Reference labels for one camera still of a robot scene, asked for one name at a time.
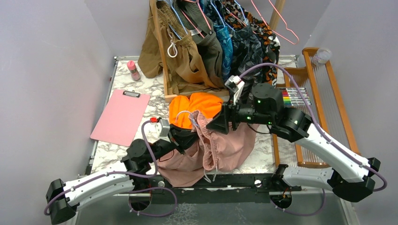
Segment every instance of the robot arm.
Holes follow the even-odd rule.
[[[237,77],[231,77],[226,86],[238,92],[241,83]],[[252,94],[253,105],[238,104],[236,98],[223,103],[222,110],[207,128],[227,134],[230,122],[233,130],[240,122],[266,124],[271,126],[270,133],[305,147],[331,166],[327,169],[309,169],[279,165],[273,175],[273,183],[281,190],[293,186],[323,188],[350,202],[358,202],[372,194],[375,182],[370,177],[373,173],[364,166],[378,171],[380,161],[353,153],[321,129],[330,139],[328,142],[309,115],[296,108],[284,107],[282,92],[271,85],[258,84],[253,87]],[[332,142],[362,165],[345,156]]]
[[[169,125],[167,120],[157,119],[156,131],[159,137],[155,143],[150,143],[156,159],[178,150],[181,154],[191,147],[198,136],[190,129]],[[142,190],[148,187],[147,178],[133,177],[129,173],[146,175],[153,162],[145,141],[134,140],[127,149],[127,155],[108,168],[77,180],[63,182],[61,179],[51,182],[47,191],[47,203],[52,224],[63,223],[75,216],[76,212],[108,196],[125,193],[132,190]],[[149,194],[143,194],[149,200]]]

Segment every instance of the brown pants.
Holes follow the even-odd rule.
[[[206,73],[202,57],[198,53],[198,48],[193,42],[191,34],[189,32],[188,34],[185,33],[169,5],[164,1],[150,0],[149,2],[148,27],[138,60],[144,75],[148,78],[153,78],[162,72],[163,64],[160,51],[164,51],[169,69],[168,79],[170,80],[173,94],[217,88]],[[158,15],[158,24],[154,22],[154,14]],[[181,37],[181,40],[175,37],[168,27],[169,25],[173,27]],[[156,35],[155,26],[159,27],[161,37]],[[167,48],[170,46],[169,35],[172,36],[178,51],[175,58],[171,58],[167,54]],[[160,49],[158,38],[161,38],[165,49]]]

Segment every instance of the orange cloth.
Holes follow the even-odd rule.
[[[171,101],[169,106],[170,123],[185,129],[192,129],[192,123],[189,120],[189,113],[184,112],[178,116],[181,111],[187,110],[193,112],[199,110],[207,119],[213,118],[221,110],[223,100],[215,95],[198,92],[193,93],[188,99],[187,96],[179,95]]]

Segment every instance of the bottle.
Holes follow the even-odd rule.
[[[137,81],[141,78],[141,75],[137,71],[136,64],[133,61],[129,61],[127,63],[127,68],[129,69],[131,77],[133,78],[134,81]]]
[[[327,48],[320,48],[312,57],[311,62],[316,66],[325,65],[332,58],[332,52]]]

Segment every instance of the metal bolt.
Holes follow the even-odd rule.
[[[164,182],[163,181],[159,181],[158,187],[164,187]]]
[[[256,187],[261,187],[261,180],[255,180],[255,181],[254,181],[254,185],[255,185]]]

